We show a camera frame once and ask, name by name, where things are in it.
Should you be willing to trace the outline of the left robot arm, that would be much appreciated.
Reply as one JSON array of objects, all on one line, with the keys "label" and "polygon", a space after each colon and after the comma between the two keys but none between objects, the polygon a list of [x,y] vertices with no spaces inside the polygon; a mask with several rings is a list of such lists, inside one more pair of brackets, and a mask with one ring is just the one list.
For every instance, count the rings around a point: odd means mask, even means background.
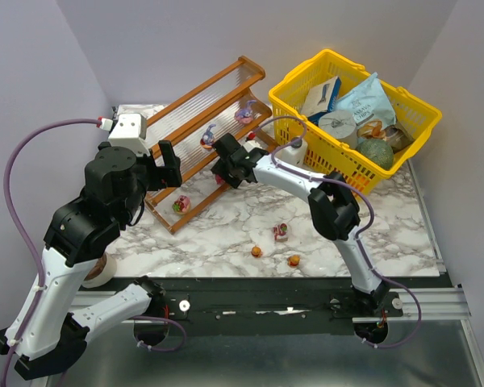
[{"label": "left robot arm", "polygon": [[152,154],[102,143],[85,166],[80,195],[54,213],[31,292],[16,320],[0,330],[0,354],[18,356],[15,371],[25,381],[65,372],[93,339],[126,319],[167,312],[165,291],[148,277],[93,306],[69,309],[106,248],[136,223],[146,193],[181,185],[173,145],[158,146],[162,166]]}]

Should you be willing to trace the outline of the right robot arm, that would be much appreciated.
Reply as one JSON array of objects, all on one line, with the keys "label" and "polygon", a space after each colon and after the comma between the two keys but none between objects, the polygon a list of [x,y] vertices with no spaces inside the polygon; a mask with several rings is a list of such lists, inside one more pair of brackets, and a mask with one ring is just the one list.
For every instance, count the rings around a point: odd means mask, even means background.
[{"label": "right robot arm", "polygon": [[231,134],[213,143],[219,160],[212,172],[231,187],[258,183],[281,189],[304,201],[314,229],[332,241],[345,262],[356,300],[363,310],[377,310],[390,289],[374,267],[360,239],[361,229],[355,189],[339,173],[311,173],[278,160],[261,148],[247,150]]}]

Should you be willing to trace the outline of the pink strawberry cake toy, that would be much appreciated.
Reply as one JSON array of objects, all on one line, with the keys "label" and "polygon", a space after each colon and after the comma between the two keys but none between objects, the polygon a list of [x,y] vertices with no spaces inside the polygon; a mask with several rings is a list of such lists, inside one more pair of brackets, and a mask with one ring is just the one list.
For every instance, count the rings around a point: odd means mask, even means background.
[{"label": "pink strawberry cake toy", "polygon": [[188,213],[191,209],[190,198],[185,195],[180,195],[172,204],[173,212],[179,215]]}]

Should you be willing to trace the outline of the dark pink cake toy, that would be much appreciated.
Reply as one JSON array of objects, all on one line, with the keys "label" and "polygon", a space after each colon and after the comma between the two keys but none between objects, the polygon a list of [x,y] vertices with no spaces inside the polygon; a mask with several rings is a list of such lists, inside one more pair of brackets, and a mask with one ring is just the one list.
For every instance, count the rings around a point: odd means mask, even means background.
[{"label": "dark pink cake toy", "polygon": [[225,183],[224,179],[220,175],[215,175],[215,181],[218,185],[223,185]]}]

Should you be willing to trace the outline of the purple bunny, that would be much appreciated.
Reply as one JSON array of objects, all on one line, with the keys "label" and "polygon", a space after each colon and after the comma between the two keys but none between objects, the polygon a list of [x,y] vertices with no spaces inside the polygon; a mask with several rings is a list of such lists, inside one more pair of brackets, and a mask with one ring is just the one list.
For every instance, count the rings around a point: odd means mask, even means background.
[{"label": "purple bunny", "polygon": [[243,125],[248,125],[253,121],[252,105],[256,103],[256,100],[249,100],[245,106],[240,108],[235,114],[234,119]]},{"label": "purple bunny", "polygon": [[212,131],[214,127],[216,127],[214,123],[210,124],[200,139],[200,145],[206,150],[211,150],[212,145],[215,142],[215,135]]}]

